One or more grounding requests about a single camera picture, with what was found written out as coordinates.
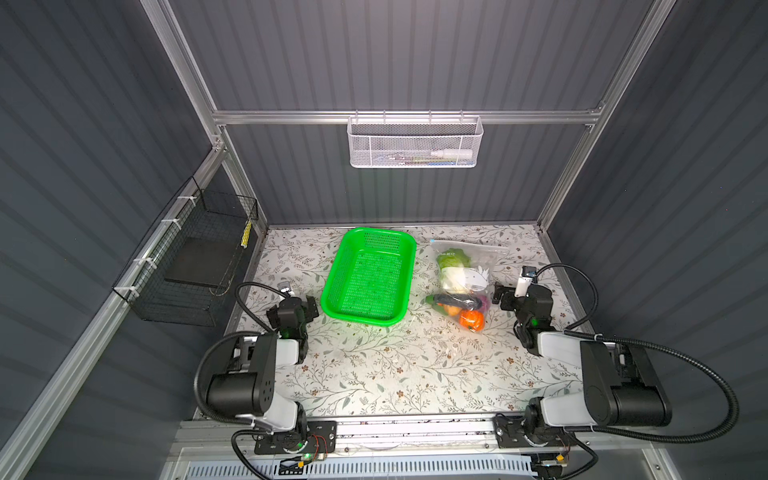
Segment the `green plastic basket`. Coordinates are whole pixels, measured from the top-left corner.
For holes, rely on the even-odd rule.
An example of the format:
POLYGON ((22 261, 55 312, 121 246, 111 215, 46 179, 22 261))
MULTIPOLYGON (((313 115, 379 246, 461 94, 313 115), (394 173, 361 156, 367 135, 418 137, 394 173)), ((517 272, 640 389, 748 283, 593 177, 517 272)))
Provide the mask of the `green plastic basket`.
POLYGON ((406 232, 360 227, 342 238, 321 296, 334 319, 390 327, 406 315, 417 242, 406 232))

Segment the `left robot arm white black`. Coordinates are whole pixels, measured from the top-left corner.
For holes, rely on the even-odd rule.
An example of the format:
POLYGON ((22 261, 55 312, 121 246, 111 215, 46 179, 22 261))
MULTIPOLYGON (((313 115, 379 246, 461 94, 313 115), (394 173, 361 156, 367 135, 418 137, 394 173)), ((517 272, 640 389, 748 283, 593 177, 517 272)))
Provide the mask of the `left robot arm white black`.
POLYGON ((277 370, 303 364, 309 347, 307 325, 318 316, 314 297, 289 296, 267 311, 270 332, 222 337, 206 351, 193 379, 200 411, 222 423, 305 437, 306 413, 300 403, 278 392, 277 370))

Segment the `red tomato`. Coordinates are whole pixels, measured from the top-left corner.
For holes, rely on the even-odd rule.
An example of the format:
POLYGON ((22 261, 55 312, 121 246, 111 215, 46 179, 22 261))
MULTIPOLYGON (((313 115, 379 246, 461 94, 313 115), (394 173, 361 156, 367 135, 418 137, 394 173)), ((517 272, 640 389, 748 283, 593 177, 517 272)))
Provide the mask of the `red tomato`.
POLYGON ((485 328, 485 316, 479 310, 462 310, 459 324, 470 331, 480 332, 485 328))

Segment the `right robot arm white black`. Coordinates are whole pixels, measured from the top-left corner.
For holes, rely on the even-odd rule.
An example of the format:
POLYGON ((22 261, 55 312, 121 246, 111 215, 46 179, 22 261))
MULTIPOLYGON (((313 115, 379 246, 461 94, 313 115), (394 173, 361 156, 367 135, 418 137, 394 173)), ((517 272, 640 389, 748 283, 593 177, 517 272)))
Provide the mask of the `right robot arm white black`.
POLYGON ((515 314, 513 331, 528 353, 581 369, 582 390, 535 397, 522 428, 534 442, 568 427, 662 427, 672 407, 642 347, 581 339, 552 324, 552 291, 521 281, 515 288, 494 285, 492 303, 515 314))

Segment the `napa cabbage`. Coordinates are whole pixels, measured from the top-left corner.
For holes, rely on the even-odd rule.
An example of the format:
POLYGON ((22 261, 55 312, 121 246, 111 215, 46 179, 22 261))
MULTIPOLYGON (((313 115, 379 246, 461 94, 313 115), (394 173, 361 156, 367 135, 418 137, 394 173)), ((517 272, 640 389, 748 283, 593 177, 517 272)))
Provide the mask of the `napa cabbage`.
POLYGON ((489 270, 474 266, 471 258, 462 249, 451 248, 439 253, 437 265, 440 286, 446 293, 481 292, 490 283, 489 270))

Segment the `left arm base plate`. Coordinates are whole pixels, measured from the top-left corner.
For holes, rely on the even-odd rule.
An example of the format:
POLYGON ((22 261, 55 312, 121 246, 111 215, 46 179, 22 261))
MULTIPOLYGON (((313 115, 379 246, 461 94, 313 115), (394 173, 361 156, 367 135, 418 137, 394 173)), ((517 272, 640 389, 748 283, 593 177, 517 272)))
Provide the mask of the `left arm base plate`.
POLYGON ((302 430, 298 425, 294 430, 272 435, 254 435, 253 453, 257 455, 282 454, 329 454, 335 451, 338 423, 336 421, 309 421, 302 430))

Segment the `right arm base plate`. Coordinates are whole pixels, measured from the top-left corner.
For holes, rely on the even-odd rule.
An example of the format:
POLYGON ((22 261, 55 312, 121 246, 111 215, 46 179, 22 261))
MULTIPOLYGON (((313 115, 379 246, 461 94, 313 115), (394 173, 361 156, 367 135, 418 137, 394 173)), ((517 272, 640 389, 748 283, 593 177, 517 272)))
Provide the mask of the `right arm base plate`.
POLYGON ((501 448, 570 448, 575 442, 559 427, 523 414, 497 413, 492 418, 493 433, 501 448))

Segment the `clear zip top bag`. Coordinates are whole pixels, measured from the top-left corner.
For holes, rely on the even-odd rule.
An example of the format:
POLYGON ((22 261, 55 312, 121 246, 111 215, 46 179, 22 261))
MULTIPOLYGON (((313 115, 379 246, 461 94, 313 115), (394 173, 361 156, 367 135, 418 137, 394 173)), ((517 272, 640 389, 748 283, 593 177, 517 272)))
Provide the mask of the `clear zip top bag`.
POLYGON ((493 270, 509 249, 456 240, 432 239, 438 288, 425 303, 443 316, 454 319, 471 332, 481 332, 491 305, 493 270))

